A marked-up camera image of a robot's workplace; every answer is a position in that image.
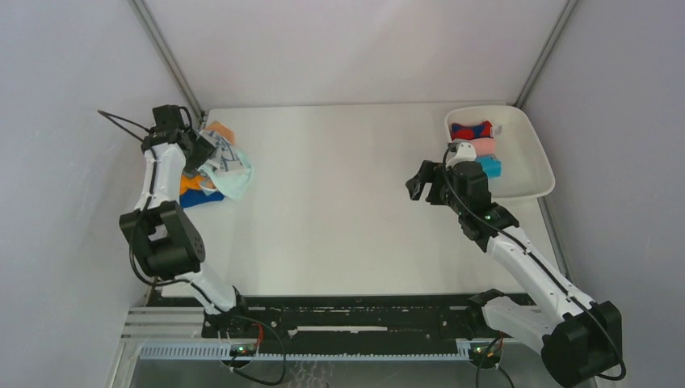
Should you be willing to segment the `white blue patterned towel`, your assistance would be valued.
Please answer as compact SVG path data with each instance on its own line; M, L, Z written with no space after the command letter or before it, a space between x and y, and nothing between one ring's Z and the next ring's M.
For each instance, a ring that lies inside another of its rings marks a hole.
M212 127L202 130L200 134L216 149L207 161L207 164L214 170L226 173L242 166L237 149L234 147L234 134L230 129L222 126Z

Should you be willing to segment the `bright blue towel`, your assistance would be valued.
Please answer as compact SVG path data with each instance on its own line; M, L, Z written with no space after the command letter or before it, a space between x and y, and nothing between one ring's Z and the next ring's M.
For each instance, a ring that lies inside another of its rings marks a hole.
M488 179L495 179L502 175L502 163L494 154L479 156L475 161L481 165Z

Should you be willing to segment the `mint green towel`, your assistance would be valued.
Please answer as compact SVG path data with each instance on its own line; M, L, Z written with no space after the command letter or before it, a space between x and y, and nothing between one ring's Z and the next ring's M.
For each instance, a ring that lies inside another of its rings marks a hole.
M238 156L242 163L242 166L237 170L221 173L218 170L214 170L205 162L200 167L200 172L205 172L211 178L214 178L216 187L224 196L231 200L240 200L250 185L254 168L247 154L236 146L234 147L237 149Z

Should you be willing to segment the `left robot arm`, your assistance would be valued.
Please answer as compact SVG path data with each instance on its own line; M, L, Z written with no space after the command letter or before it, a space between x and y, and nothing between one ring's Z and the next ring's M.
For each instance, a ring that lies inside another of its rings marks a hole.
M237 306L237 290L206 263L204 240L179 203L182 175L205 162L213 147L190 127L158 125L143 138L141 149L142 192L134 209L119 219L135 277L151 288L186 285L206 314L222 314L224 330L246 335L251 313Z

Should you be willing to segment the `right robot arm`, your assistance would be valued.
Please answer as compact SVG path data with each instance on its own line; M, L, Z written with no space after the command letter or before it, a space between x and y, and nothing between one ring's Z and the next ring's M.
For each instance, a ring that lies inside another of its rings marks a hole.
M466 316L474 335L500 331L527 345L563 387L626 377L619 309L595 301L546 260L519 220L493 201L480 163L425 160L406 181L410 199L419 200L427 184L427 203L454 211L464 236L500 263L535 304L522 306L496 289L477 294Z

